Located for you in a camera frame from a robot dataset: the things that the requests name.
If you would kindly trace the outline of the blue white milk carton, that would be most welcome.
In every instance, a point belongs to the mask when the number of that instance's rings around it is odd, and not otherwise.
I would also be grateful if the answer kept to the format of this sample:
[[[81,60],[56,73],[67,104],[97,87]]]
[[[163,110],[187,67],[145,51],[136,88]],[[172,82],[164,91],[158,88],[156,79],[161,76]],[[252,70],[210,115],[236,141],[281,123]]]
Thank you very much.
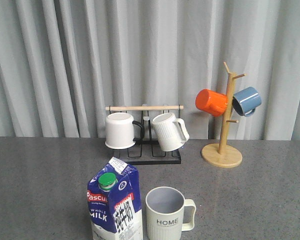
[[[142,200],[137,168],[116,157],[87,183],[94,240],[142,240]]]

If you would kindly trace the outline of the cream HOME mug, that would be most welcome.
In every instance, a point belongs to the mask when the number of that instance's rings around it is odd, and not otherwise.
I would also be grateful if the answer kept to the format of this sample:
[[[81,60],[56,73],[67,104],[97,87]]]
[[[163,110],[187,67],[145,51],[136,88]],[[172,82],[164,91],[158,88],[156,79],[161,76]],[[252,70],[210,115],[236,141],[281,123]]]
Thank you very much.
[[[160,186],[145,197],[147,236],[150,240],[180,240],[195,227],[196,204],[177,189]]]

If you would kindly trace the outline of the white ribbed mug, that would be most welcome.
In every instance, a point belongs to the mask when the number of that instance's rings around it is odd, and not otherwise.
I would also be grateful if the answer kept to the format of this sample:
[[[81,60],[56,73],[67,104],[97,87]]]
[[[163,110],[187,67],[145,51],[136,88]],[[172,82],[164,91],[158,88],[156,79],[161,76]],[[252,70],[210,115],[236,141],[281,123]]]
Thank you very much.
[[[181,148],[190,138],[184,120],[177,118],[173,112],[156,116],[151,121],[151,125],[164,152]]]

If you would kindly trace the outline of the orange mug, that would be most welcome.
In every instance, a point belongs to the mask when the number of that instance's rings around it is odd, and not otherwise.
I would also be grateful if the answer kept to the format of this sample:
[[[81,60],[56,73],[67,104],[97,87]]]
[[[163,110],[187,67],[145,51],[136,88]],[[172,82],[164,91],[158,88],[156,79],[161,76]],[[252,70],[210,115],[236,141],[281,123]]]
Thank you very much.
[[[201,90],[195,98],[196,108],[214,117],[221,116],[226,111],[227,105],[228,98],[225,94],[210,89]]]

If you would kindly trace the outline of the wooden mug tree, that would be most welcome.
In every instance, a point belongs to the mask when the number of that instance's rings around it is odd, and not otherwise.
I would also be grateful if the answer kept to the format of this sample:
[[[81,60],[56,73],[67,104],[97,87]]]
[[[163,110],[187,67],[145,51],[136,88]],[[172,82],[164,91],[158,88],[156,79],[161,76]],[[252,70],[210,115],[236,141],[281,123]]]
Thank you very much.
[[[201,156],[205,161],[209,162],[213,166],[220,168],[234,168],[242,163],[243,157],[238,149],[227,144],[227,140],[230,124],[239,122],[238,120],[231,119],[236,80],[244,77],[245,74],[237,74],[229,69],[226,62],[223,64],[228,74],[226,87],[228,104],[224,114],[222,115],[220,139],[219,143],[205,145],[201,150]]]

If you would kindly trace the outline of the blue mug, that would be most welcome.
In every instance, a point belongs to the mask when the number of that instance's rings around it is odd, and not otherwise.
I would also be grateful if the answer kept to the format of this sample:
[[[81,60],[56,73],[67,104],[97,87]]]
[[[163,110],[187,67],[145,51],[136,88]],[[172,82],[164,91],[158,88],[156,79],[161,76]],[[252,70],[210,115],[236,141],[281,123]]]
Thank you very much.
[[[262,104],[262,98],[254,87],[247,87],[232,97],[232,106],[238,115],[250,117],[256,108]]]

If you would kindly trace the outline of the grey pleated curtain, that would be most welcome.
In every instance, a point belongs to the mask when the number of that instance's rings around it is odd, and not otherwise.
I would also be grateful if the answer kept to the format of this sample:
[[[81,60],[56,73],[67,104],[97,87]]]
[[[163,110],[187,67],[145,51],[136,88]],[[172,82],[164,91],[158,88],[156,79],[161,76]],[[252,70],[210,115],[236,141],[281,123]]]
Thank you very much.
[[[192,139],[224,68],[262,105],[237,140],[300,140],[300,0],[0,0],[0,137],[102,138],[107,106],[183,105]]]

